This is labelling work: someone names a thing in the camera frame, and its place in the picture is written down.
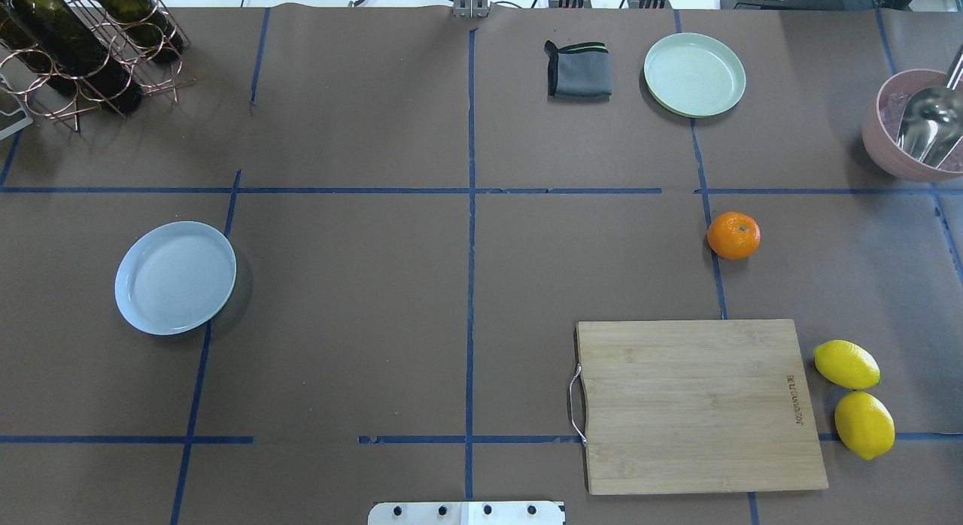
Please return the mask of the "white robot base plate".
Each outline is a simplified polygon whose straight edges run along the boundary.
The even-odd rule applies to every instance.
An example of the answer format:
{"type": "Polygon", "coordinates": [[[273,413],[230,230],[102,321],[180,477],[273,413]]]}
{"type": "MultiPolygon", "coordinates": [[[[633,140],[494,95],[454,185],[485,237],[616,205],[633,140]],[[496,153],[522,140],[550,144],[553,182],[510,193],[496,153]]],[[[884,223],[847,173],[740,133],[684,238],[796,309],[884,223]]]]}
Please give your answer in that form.
{"type": "Polygon", "coordinates": [[[368,524],[565,524],[564,504],[548,500],[378,503],[368,524]]]}

